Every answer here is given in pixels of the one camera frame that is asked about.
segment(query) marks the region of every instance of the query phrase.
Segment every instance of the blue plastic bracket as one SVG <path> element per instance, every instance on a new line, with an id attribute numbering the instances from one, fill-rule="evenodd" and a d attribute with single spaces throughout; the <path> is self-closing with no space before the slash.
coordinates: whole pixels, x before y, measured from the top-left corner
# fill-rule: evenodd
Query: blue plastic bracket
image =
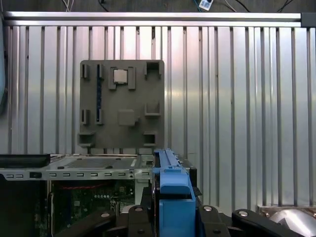
<path id="1" fill-rule="evenodd" d="M 160 194 L 173 196 L 159 201 L 159 235 L 194 237 L 196 198 L 189 174 L 170 149 L 156 150 L 155 156 L 160 161 L 160 168 L 153 170 L 160 175 Z"/>

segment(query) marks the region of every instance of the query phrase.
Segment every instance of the aluminum wall panel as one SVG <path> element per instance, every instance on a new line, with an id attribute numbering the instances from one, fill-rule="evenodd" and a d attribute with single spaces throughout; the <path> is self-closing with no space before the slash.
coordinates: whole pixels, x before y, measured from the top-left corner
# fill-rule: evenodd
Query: aluminum wall panel
<path id="1" fill-rule="evenodd" d="M 315 29 L 299 28 L 295 17 L 194 17 L 165 25 L 10 19 L 1 152 L 85 153 L 77 145 L 80 62 L 162 59 L 165 145 L 198 168 L 205 204 L 227 213 L 315 205 Z"/>

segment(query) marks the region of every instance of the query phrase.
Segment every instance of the green circuit board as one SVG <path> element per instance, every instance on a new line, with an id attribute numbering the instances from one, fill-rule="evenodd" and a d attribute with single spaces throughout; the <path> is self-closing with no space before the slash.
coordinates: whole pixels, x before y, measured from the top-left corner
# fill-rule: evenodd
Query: green circuit board
<path id="1" fill-rule="evenodd" d="M 134 186 L 134 180 L 53 182 L 53 232 L 69 228 L 96 210 L 120 212 L 134 204 Z"/>

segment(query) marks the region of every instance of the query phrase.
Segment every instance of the black bracket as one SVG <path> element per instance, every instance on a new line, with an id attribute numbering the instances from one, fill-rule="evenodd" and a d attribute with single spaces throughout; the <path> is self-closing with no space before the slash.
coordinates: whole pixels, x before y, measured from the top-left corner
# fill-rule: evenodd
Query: black bracket
<path id="1" fill-rule="evenodd" d="M 301 13 L 301 27 L 305 27 L 305 28 L 316 27 L 316 13 L 314 12 Z"/>

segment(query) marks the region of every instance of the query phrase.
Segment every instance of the red wire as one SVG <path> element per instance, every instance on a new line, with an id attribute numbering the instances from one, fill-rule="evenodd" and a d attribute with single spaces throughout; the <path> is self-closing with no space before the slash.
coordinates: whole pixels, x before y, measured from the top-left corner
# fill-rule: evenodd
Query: red wire
<path id="1" fill-rule="evenodd" d="M 105 184 L 99 184 L 94 186 L 79 186 L 79 187 L 61 187 L 63 190 L 74 190 L 74 189 L 95 189 L 101 186 L 104 186 Z"/>

